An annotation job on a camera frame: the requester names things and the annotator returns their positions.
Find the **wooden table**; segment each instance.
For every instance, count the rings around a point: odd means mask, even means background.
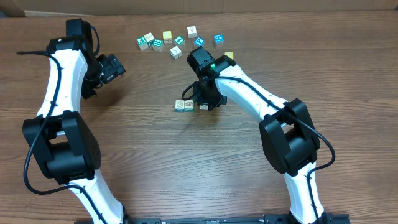
[[[140,51],[136,38],[187,34],[195,25],[206,49],[235,60],[255,81],[287,100],[306,102],[315,127],[334,145],[335,164],[317,172],[326,211],[353,223],[398,222],[398,12],[298,12],[86,17],[127,72],[81,102],[101,146],[102,173],[133,217],[239,217],[287,213],[282,175],[267,162],[257,123],[230,101],[212,112],[174,112],[197,80],[185,58]],[[28,145],[22,122],[34,118],[49,77],[44,50],[65,35],[65,18],[0,19],[0,223],[73,223],[90,218],[65,191],[39,196],[22,180]],[[212,37],[223,33],[224,47]],[[330,159],[322,145],[318,164]],[[37,189],[58,185],[31,162]]]

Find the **small block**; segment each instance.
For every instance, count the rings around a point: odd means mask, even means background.
[[[182,56],[181,50],[179,49],[178,46],[175,46],[172,49],[170,49],[170,54],[172,55],[174,60]]]
[[[195,47],[200,47],[200,46],[203,46],[204,43],[205,43],[205,40],[203,40],[202,38],[198,37],[198,38],[194,41],[193,45],[194,45]]]
[[[161,52],[163,50],[163,40],[155,39],[152,47],[154,50]]]
[[[227,55],[230,59],[234,60],[234,52],[225,52],[225,55]]]
[[[200,105],[200,106],[199,106],[199,109],[201,109],[201,110],[208,110],[208,109],[209,109],[209,106],[208,106],[208,105]]]
[[[193,112],[193,101],[192,100],[185,100],[184,110],[185,110],[185,112]]]
[[[184,112],[184,101],[183,100],[175,101],[175,112]]]
[[[222,47],[224,46],[224,37],[222,34],[217,34],[214,35],[214,43],[216,47]]]
[[[146,41],[146,39],[144,37],[138,38],[137,39],[137,44],[138,44],[138,47],[141,50],[144,50],[144,49],[148,48],[148,42]]]
[[[187,27],[188,38],[195,38],[197,36],[197,28],[195,26]]]
[[[176,39],[174,39],[174,45],[184,47],[185,46],[184,38],[182,38],[182,36],[178,36]]]
[[[165,44],[171,44],[173,42],[171,31],[163,31],[163,41]]]
[[[155,40],[155,37],[152,35],[152,33],[145,34],[144,38],[148,42],[148,46],[149,47],[152,46],[152,44],[153,44],[153,42]]]

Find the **cable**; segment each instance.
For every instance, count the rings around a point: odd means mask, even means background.
[[[95,36],[97,36],[97,48],[94,51],[94,55],[98,55],[98,53],[100,52],[100,47],[101,47],[101,45],[100,45],[100,37],[98,37],[98,33],[97,33],[97,30],[95,29],[95,27],[91,26],[91,28],[93,29],[93,31],[95,33]]]
[[[331,160],[326,163],[323,164],[322,166],[318,166],[316,168],[313,168],[312,170],[310,170],[307,173],[307,185],[308,185],[308,190],[310,193],[310,199],[311,199],[311,203],[312,203],[312,207],[313,207],[313,211],[315,213],[315,217],[316,217],[316,223],[319,223],[319,217],[318,217],[318,212],[317,212],[317,207],[315,206],[315,201],[313,199],[313,194],[312,194],[312,188],[311,188],[311,174],[313,172],[315,172],[316,170],[320,170],[320,169],[324,169],[326,167],[331,166],[335,160],[336,160],[336,153],[335,153],[335,149],[333,148],[333,146],[330,144],[330,142],[318,131],[316,131],[315,129],[311,128],[309,125],[305,124],[303,121],[299,120],[298,118],[296,118],[295,116],[291,115],[290,113],[286,112],[285,110],[282,110],[282,108],[279,108],[278,106],[276,106],[271,100],[267,99],[263,94],[260,93],[260,91],[258,91],[256,88],[254,88],[250,83],[244,81],[241,78],[235,78],[235,77],[225,77],[225,76],[214,76],[214,77],[210,77],[210,78],[204,78],[202,81],[210,81],[210,80],[215,80],[215,79],[225,79],[225,80],[234,80],[234,81],[238,81],[240,83],[245,84],[247,87],[249,87],[252,91],[254,91],[257,95],[259,95],[266,103],[268,103],[268,105],[272,106],[273,108],[277,109],[278,111],[286,114],[287,116],[289,116],[289,118],[291,118],[292,120],[294,120],[296,123],[301,124],[302,126],[305,126],[307,129],[309,129],[311,132],[313,132],[314,134],[316,134],[318,136],[318,138],[320,138],[330,149],[331,152]],[[185,93],[191,89],[193,86],[190,85],[186,90],[184,90],[183,94],[182,94],[182,98],[184,97]]]
[[[49,109],[49,112],[47,113],[46,117],[43,120],[43,123],[40,126],[39,131],[37,132],[35,139],[32,142],[32,145],[29,148],[29,151],[26,155],[26,160],[25,160],[25,165],[24,165],[24,182],[26,187],[33,193],[38,194],[38,195],[48,195],[48,194],[52,194],[55,192],[60,192],[61,190],[65,190],[65,189],[71,189],[71,188],[75,188],[80,190],[80,193],[83,193],[88,202],[90,203],[90,205],[93,207],[93,210],[95,211],[95,213],[97,214],[98,218],[104,223],[107,224],[104,217],[102,216],[102,214],[100,213],[100,211],[97,209],[97,207],[95,206],[93,200],[91,199],[91,197],[88,195],[87,191],[80,186],[77,185],[68,185],[68,186],[63,186],[63,187],[59,187],[57,189],[52,189],[52,190],[46,190],[46,191],[40,191],[40,190],[36,190],[34,189],[31,184],[29,183],[29,179],[27,176],[27,171],[29,169],[29,162],[30,162],[30,158],[32,157],[32,153],[33,153],[33,149],[34,146],[36,145],[36,142],[39,138],[40,133],[43,132],[45,125],[47,124],[47,121],[49,120],[49,118],[51,117],[52,112],[54,111],[54,108],[56,106],[56,102],[57,102],[57,97],[58,97],[58,93],[60,90],[60,86],[61,86],[61,77],[62,77],[62,68],[61,65],[59,63],[59,61],[52,55],[48,54],[46,51],[30,51],[30,52],[17,52],[17,54],[19,55],[27,55],[27,54],[31,54],[31,55],[42,55],[42,56],[46,56],[48,58],[51,58],[56,64],[57,64],[57,69],[58,69],[58,80],[57,80],[57,85],[55,87],[55,92],[54,92],[54,97],[51,101],[51,106]]]

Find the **wood grain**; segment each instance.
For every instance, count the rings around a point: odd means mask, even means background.
[[[287,213],[283,177],[262,152],[257,124],[229,102],[210,112],[175,113],[197,78],[185,57],[140,51],[135,39],[196,25],[206,49],[235,60],[260,85],[306,102],[337,159],[317,172],[325,209],[353,223],[398,220],[398,12],[295,12],[86,17],[127,72],[81,102],[103,155],[102,173],[134,217],[238,217]],[[38,196],[22,180],[28,150],[22,122],[42,104],[49,63],[18,50],[45,49],[65,34],[65,18],[0,19],[0,223],[72,223],[89,218],[70,192]],[[224,47],[212,36],[223,33]],[[323,145],[318,163],[330,159]],[[35,161],[38,189],[56,187]]]

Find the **yellow cube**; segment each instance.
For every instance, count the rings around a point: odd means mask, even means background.
[[[163,42],[165,44],[171,44],[173,42],[171,31],[163,31]]]
[[[234,52],[225,52],[225,55],[230,57],[232,60],[234,60]]]

